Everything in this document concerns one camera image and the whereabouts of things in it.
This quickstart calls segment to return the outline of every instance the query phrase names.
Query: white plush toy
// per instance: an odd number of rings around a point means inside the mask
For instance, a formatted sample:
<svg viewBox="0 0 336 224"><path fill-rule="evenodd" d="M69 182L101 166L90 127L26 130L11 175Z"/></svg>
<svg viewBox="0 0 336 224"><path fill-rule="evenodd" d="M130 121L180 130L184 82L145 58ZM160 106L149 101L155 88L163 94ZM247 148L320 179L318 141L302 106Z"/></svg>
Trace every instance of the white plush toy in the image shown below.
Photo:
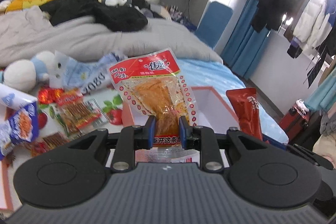
<svg viewBox="0 0 336 224"><path fill-rule="evenodd" d="M31 60L18 60L10 64L3 72L3 83L23 92L31 91L38 82L49 80L53 71L54 54L40 52Z"/></svg>

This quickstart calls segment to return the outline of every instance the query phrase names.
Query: light blue blanket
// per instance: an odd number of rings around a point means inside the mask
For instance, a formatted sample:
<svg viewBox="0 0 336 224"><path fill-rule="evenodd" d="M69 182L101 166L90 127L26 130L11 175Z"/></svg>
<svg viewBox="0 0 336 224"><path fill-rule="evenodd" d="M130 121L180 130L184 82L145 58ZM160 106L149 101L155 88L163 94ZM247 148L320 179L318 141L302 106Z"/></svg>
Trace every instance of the light blue blanket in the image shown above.
<svg viewBox="0 0 336 224"><path fill-rule="evenodd" d="M227 67L216 62L204 62L200 60L179 59L178 65L185 76L188 85L213 86L231 106L226 96L227 90L243 89L244 83L239 80ZM259 108L261 130L263 134L277 140L280 143L288 143L288 137L280 126L269 116L263 107Z"/></svg>

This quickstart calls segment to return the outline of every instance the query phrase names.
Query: white wall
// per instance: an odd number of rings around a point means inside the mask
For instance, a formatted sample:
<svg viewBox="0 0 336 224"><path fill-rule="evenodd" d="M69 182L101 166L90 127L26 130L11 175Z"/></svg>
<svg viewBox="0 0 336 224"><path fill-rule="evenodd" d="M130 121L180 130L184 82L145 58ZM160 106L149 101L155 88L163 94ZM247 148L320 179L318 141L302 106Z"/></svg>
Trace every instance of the white wall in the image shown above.
<svg viewBox="0 0 336 224"><path fill-rule="evenodd" d="M287 54L288 40L271 31L265 53L251 76L251 81L285 114L297 99L306 99L317 88L322 71L308 89L307 72L310 59L301 54L293 59Z"/></svg>

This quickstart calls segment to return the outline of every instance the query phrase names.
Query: bright light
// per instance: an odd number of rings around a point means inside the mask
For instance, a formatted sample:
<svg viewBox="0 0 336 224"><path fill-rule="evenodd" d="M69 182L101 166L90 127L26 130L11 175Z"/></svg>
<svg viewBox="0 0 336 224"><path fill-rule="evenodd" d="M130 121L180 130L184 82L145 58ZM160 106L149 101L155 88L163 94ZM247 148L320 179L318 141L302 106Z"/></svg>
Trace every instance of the bright light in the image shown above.
<svg viewBox="0 0 336 224"><path fill-rule="evenodd" d="M291 17L289 20L286 20L285 25L291 25L293 22L293 18Z"/></svg>

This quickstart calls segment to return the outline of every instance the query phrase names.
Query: gray blanket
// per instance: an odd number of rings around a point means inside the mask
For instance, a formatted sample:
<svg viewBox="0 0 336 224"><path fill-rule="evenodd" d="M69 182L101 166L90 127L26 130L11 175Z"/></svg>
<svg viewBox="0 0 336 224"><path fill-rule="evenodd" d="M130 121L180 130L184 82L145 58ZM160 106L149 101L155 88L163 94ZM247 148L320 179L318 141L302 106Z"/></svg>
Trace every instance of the gray blanket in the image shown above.
<svg viewBox="0 0 336 224"><path fill-rule="evenodd" d="M111 32L87 16L53 27L41 10L30 9L0 16L0 66L31 59L41 51L58 50L81 62L100 59L121 50L129 57L170 47L177 58L222 63L222 59L184 26L163 19L148 19L139 32Z"/></svg>

